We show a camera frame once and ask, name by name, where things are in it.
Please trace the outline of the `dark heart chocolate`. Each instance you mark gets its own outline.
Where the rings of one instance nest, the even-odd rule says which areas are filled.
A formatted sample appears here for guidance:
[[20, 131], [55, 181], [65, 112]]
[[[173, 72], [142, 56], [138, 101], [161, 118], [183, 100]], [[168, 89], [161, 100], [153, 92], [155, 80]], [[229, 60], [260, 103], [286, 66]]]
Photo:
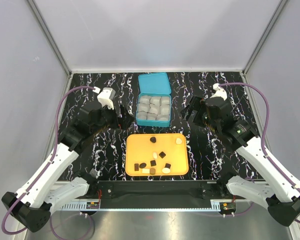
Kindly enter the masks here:
[[151, 141], [152, 143], [155, 143], [155, 142], [157, 141], [157, 139], [153, 136], [153, 137], [150, 138], [150, 141]]

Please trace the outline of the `dark square chocolate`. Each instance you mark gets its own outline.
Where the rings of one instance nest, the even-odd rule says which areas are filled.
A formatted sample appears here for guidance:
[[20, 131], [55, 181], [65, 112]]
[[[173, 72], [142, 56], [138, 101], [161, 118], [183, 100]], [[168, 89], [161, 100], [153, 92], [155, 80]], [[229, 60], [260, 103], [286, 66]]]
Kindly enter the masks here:
[[161, 158], [164, 158], [164, 157], [166, 156], [166, 154], [162, 151], [162, 152], [159, 153], [159, 156], [160, 156]]
[[156, 161], [155, 160], [151, 160], [150, 161], [150, 165], [153, 167], [153, 166], [156, 166], [157, 164], [156, 164]]

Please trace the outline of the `white oval chocolate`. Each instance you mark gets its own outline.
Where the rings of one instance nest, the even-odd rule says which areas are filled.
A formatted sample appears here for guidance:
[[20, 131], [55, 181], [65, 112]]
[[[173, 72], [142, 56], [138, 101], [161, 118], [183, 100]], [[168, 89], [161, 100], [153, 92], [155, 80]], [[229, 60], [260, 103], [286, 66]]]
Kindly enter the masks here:
[[152, 156], [153, 156], [154, 159], [157, 159], [157, 158], [158, 158], [158, 154], [157, 154], [156, 152], [154, 152], [154, 153], [152, 154]]

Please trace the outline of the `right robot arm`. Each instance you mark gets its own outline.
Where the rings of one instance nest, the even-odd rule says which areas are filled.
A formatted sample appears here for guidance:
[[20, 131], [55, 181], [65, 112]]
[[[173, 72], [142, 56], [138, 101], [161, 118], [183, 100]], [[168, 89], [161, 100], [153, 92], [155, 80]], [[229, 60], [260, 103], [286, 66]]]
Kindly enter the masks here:
[[181, 111], [182, 118], [188, 120], [192, 112], [195, 125], [208, 127], [228, 150], [252, 164], [267, 183], [260, 186], [231, 175], [217, 185], [218, 195], [225, 199], [231, 195], [243, 197], [267, 209], [279, 224], [290, 226], [300, 215], [300, 180], [264, 146], [249, 123], [233, 116], [227, 98], [194, 96]]

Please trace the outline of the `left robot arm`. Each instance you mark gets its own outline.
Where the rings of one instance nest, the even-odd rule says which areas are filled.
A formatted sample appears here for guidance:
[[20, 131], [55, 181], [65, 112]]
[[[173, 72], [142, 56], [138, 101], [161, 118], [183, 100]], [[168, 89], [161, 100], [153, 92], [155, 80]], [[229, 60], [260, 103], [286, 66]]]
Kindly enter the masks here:
[[78, 175], [56, 193], [51, 193], [50, 189], [64, 170], [92, 144], [95, 135], [106, 129], [127, 130], [130, 127], [134, 117], [123, 105], [120, 111], [121, 116], [117, 116], [116, 111], [107, 106], [81, 107], [79, 116], [63, 129], [57, 145], [35, 174], [16, 192], [7, 191], [2, 196], [6, 215], [35, 233], [67, 202], [81, 196], [93, 198], [98, 186], [87, 173]]

